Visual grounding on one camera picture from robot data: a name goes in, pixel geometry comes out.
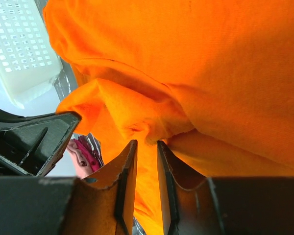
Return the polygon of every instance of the black plastic bracket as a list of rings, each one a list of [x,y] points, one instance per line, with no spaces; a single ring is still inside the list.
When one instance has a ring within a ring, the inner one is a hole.
[[[88,178],[0,177],[0,235],[129,235],[137,141]]]
[[[62,158],[80,117],[22,117],[0,110],[0,175],[45,176]]]
[[[294,235],[294,177],[205,178],[158,142],[165,235]]]

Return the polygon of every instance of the pink fabric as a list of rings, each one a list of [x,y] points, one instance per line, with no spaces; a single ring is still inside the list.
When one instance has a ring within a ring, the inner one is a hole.
[[[67,151],[70,154],[70,157],[73,161],[74,168],[76,170],[76,175],[83,179],[90,174],[92,174],[94,171],[88,162],[87,158],[82,154],[82,151],[77,148],[77,144],[70,140],[69,144],[67,146]]]
[[[87,161],[90,163],[90,167],[92,168],[93,172],[100,169],[99,162],[96,158],[87,150],[87,148],[79,141],[79,140],[73,140],[77,144],[77,148],[82,151],[82,154],[87,159]]]

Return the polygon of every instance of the white surface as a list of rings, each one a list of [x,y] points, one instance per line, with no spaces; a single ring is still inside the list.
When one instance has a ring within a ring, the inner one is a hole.
[[[54,113],[57,105],[59,104],[59,98],[54,88],[47,93],[36,98],[35,100],[27,103],[24,109],[15,107],[5,94],[2,84],[0,83],[0,109],[9,113],[13,113],[20,116],[36,116],[48,113]],[[48,176],[75,176],[75,169],[73,163],[65,152],[63,158],[57,163],[56,167],[49,173]]]
[[[50,90],[61,69],[35,1],[0,0],[0,80],[12,103]]]

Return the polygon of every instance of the black plastic part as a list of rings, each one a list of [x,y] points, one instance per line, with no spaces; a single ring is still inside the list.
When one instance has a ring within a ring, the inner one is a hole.
[[[136,166],[134,166],[134,158],[137,154],[137,141],[131,141],[125,149],[128,149],[128,154],[118,185],[115,217],[122,224],[125,234],[130,235],[133,224],[126,219],[133,215],[127,207],[134,206],[130,196],[135,195]]]
[[[0,177],[0,235],[60,235],[75,178]]]
[[[158,142],[165,235],[294,235],[294,178],[205,178]]]
[[[0,110],[0,175],[46,175],[79,121],[74,113],[21,117]]]

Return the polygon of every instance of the orange shirt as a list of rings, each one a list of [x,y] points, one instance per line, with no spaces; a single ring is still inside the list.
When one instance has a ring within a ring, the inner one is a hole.
[[[137,139],[135,216],[162,234],[157,140],[206,176],[294,175],[294,0],[49,0],[105,162]]]

